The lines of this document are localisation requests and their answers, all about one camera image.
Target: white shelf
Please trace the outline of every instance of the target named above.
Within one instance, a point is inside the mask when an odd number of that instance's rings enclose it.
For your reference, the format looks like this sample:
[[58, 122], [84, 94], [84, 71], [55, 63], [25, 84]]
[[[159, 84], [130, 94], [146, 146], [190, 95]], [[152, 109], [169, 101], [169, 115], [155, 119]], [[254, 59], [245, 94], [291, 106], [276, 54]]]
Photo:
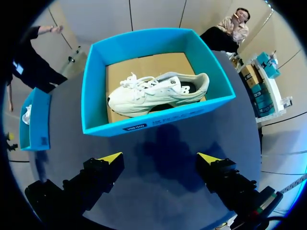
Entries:
[[284, 110], [284, 107], [282, 105], [282, 97], [280, 95], [278, 86], [276, 84], [275, 79], [268, 78], [268, 75], [266, 74], [264, 68], [260, 65], [260, 63], [257, 60], [253, 60], [252, 63], [256, 66], [257, 70], [259, 71], [262, 79], [264, 80], [265, 85], [268, 88], [268, 91], [271, 95], [271, 99], [274, 104], [275, 112], [280, 112]]
[[280, 95], [278, 86], [276, 84], [275, 79], [268, 78], [268, 75], [266, 74], [264, 68], [262, 65], [257, 61], [257, 55], [254, 55], [248, 62], [246, 62], [245, 65], [241, 66], [239, 69], [237, 69], [237, 72], [241, 72], [241, 70], [248, 64], [254, 64], [257, 70], [259, 71], [259, 74], [261, 75], [265, 85], [268, 88], [268, 91], [270, 93], [271, 99], [273, 101], [273, 106], [275, 109], [275, 112], [273, 114], [270, 114], [268, 116], [264, 117], [256, 117], [256, 122], [260, 123], [263, 121], [268, 121], [273, 118], [277, 118], [279, 116], [282, 116], [286, 113], [286, 109], [282, 105], [282, 97]]

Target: person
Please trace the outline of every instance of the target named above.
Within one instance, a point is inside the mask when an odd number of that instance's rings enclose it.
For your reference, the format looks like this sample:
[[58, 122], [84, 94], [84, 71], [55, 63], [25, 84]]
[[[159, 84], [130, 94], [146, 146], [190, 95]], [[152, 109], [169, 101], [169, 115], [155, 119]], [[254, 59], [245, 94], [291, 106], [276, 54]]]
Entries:
[[203, 33], [201, 39], [211, 50], [235, 53], [248, 36], [246, 22], [249, 19], [248, 10], [238, 8], [231, 17], [224, 18], [217, 26]]
[[[21, 43], [17, 46], [13, 55], [12, 73], [30, 88], [39, 88], [49, 93], [55, 86], [67, 80], [66, 77], [57, 73], [50, 65], [33, 49], [31, 40], [45, 33], [60, 34], [63, 26], [35, 26], [31, 27]], [[7, 92], [9, 99], [9, 109], [13, 111], [12, 103], [12, 74], [7, 76]]]

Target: dark blue table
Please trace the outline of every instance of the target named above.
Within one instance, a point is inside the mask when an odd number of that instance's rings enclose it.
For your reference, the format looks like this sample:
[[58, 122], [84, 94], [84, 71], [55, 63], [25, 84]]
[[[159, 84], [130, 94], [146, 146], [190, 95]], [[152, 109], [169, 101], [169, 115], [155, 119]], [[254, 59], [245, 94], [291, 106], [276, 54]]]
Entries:
[[245, 177], [257, 181], [260, 140], [240, 77], [225, 54], [214, 54], [233, 85], [233, 101], [207, 114], [117, 137], [82, 133], [82, 75], [57, 87], [49, 116], [51, 150], [29, 153], [36, 179], [48, 178], [62, 188], [84, 161], [122, 151], [124, 172], [85, 217], [118, 230], [211, 230], [227, 221], [234, 213], [196, 174], [196, 153], [230, 158]]

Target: sneaker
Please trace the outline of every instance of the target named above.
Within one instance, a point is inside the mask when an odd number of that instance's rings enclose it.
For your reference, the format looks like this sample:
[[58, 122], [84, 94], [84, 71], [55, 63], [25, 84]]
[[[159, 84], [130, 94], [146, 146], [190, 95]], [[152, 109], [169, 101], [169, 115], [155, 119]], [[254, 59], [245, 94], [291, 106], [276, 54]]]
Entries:
[[120, 82], [108, 97], [110, 108], [124, 116], [136, 117], [148, 114], [155, 106], [169, 104], [172, 107], [200, 101], [209, 86], [205, 73], [185, 75], [168, 72], [157, 78], [136, 75]]

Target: shoelace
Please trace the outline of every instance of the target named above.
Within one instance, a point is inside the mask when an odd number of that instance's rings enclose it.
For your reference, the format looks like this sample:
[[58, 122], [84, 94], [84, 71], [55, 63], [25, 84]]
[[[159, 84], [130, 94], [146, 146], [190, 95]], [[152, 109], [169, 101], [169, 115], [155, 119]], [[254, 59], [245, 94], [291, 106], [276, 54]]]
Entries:
[[158, 81], [155, 80], [154, 77], [143, 77], [137, 79], [134, 73], [127, 77], [126, 80], [122, 80], [120, 85], [124, 88], [133, 89], [133, 97], [135, 100], [140, 99], [141, 97], [145, 97], [145, 93], [153, 95], [154, 93], [150, 93], [149, 91], [145, 92], [145, 89], [151, 88], [158, 84]]

